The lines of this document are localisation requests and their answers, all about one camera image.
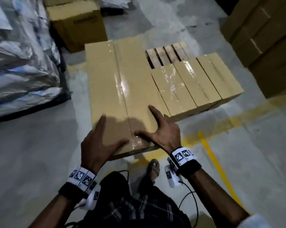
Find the hand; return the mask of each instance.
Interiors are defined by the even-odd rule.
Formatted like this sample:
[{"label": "hand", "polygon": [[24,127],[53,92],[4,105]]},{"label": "hand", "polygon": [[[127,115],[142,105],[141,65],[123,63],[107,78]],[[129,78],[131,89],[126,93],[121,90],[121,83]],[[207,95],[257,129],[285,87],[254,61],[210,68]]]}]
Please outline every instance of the hand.
[{"label": "hand", "polygon": [[104,146],[103,135],[105,124],[106,115],[103,114],[96,124],[95,129],[91,130],[81,143],[81,166],[92,170],[95,174],[99,172],[100,168],[118,148],[129,142],[129,139],[124,138],[112,145]]},{"label": "hand", "polygon": [[149,105],[148,107],[158,121],[159,128],[155,133],[136,130],[134,135],[152,141],[160,148],[165,150],[168,155],[170,155],[175,149],[181,147],[179,126],[174,122],[170,122],[167,115],[164,115],[164,118],[161,112],[158,111],[154,106]]}]

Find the foot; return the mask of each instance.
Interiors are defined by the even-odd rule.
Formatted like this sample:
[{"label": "foot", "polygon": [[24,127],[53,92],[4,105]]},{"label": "foot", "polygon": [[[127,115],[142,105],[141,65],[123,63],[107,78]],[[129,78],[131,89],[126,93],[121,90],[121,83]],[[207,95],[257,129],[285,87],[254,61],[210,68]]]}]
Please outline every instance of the foot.
[{"label": "foot", "polygon": [[157,159],[150,161],[147,168],[147,175],[151,178],[152,182],[155,183],[156,178],[160,174],[160,163]]}]

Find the yellow floor line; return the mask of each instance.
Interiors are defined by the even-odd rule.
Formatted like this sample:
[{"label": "yellow floor line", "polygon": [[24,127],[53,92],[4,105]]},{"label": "yellow floor line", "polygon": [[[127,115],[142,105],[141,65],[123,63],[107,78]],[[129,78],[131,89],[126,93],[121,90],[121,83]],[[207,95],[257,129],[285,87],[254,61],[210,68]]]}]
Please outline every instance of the yellow floor line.
[{"label": "yellow floor line", "polygon": [[214,153],[212,152],[210,146],[208,145],[207,141],[204,139],[202,132],[198,132],[198,136],[201,140],[202,145],[204,146],[208,156],[210,157],[211,161],[213,162],[214,166],[216,167],[221,179],[223,180],[224,184],[226,185],[230,196],[242,207],[244,208],[243,204],[241,203],[241,200],[239,199],[239,197],[237,196],[234,188],[232,187],[232,184],[230,183],[230,181],[228,180],[222,166],[220,165],[220,163],[218,162],[216,156],[214,155]]}]

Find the concrete floor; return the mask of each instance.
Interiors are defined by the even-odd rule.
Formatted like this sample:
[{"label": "concrete floor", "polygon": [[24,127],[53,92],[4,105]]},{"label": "concrete floor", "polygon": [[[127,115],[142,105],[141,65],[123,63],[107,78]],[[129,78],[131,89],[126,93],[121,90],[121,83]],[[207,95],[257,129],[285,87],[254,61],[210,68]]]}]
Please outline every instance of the concrete floor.
[{"label": "concrete floor", "polygon": [[[252,74],[224,40],[219,25],[226,14],[214,0],[132,0],[123,16],[105,17],[109,39],[141,34],[146,49],[186,41],[195,55],[217,52],[245,93],[217,109],[179,122],[182,142],[190,146],[203,168],[228,187],[197,133],[201,131],[250,213],[259,213],[273,228],[286,228],[286,96],[266,100]],[[71,169],[80,163],[80,142],[91,130],[85,53],[64,54],[69,67],[72,100],[62,105],[0,124],[0,227],[27,227],[56,195]],[[186,187],[170,188],[161,151],[106,163],[99,175],[130,170],[136,194],[148,161],[160,160],[156,185],[177,204]],[[198,201],[202,216],[207,211]],[[194,219],[191,198],[181,209]],[[70,221],[83,218],[76,210]]]}]

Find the stacked cardboard boxes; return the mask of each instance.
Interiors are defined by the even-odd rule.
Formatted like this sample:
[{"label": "stacked cardboard boxes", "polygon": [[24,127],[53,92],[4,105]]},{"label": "stacked cardboard boxes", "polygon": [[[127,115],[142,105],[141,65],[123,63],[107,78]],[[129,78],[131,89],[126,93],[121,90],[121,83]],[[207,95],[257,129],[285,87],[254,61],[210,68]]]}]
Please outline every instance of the stacked cardboard boxes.
[{"label": "stacked cardboard boxes", "polygon": [[286,88],[286,0],[240,0],[221,32],[267,98]]},{"label": "stacked cardboard boxes", "polygon": [[157,130],[149,104],[178,121],[243,92],[218,54],[195,58],[185,43],[145,52],[133,37],[86,44],[85,51],[92,125],[106,113],[103,142],[131,141],[113,159],[157,149],[133,134]]},{"label": "stacked cardboard boxes", "polygon": [[100,7],[94,0],[44,1],[46,5],[59,3],[46,10],[69,52],[82,51],[87,43],[107,41]]}]

